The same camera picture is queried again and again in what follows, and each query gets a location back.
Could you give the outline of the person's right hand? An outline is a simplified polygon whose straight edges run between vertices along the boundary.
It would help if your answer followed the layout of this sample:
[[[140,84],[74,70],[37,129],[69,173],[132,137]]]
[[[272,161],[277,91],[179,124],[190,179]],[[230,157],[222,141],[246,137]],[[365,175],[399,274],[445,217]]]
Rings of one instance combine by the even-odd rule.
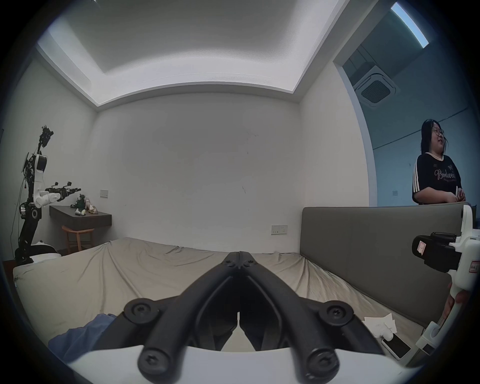
[[[447,320],[450,312],[452,311],[452,308],[455,304],[464,304],[464,303],[467,303],[469,298],[470,298],[470,295],[471,295],[471,292],[473,290],[473,285],[470,287],[471,289],[470,290],[461,290],[459,291],[455,297],[452,297],[450,294],[448,295],[447,299],[446,299],[446,302],[445,302],[445,305],[444,305],[444,308],[443,308],[443,311],[442,311],[442,315],[441,315],[441,318],[440,318],[440,321],[438,322],[439,326],[442,327],[443,324],[445,323],[445,321]]]

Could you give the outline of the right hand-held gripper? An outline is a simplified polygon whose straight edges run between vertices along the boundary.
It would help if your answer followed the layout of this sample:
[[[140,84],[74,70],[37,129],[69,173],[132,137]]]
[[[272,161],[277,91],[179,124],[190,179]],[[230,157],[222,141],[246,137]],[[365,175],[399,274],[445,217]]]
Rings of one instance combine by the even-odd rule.
[[[480,232],[473,228],[473,214],[469,205],[463,206],[461,217],[459,236],[432,232],[430,235],[419,235],[412,241],[413,255],[421,258],[428,267],[450,275],[449,294],[452,297],[461,290],[470,290],[471,286],[475,286],[480,270]],[[406,356],[408,368],[420,365],[423,359],[435,352],[455,324],[462,307],[463,304],[455,304],[442,327],[434,321],[430,322]]]

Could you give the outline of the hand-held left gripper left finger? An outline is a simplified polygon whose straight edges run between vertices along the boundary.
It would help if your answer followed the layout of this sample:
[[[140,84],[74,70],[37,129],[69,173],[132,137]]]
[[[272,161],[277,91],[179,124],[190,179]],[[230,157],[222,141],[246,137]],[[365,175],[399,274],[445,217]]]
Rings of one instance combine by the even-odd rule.
[[[102,333],[95,350],[143,345],[137,359],[141,373],[177,372],[197,316],[210,297],[234,278],[239,261],[239,252],[229,253],[176,297],[129,301]]]

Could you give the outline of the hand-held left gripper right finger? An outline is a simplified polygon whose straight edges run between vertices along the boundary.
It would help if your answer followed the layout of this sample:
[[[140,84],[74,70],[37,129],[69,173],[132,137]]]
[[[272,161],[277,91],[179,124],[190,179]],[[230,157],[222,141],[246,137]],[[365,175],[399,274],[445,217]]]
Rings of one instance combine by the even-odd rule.
[[[342,347],[355,353],[385,355],[349,304],[298,296],[247,252],[240,253],[240,270],[279,315],[279,343],[285,340],[292,349],[302,379],[332,380],[340,370],[335,350]]]

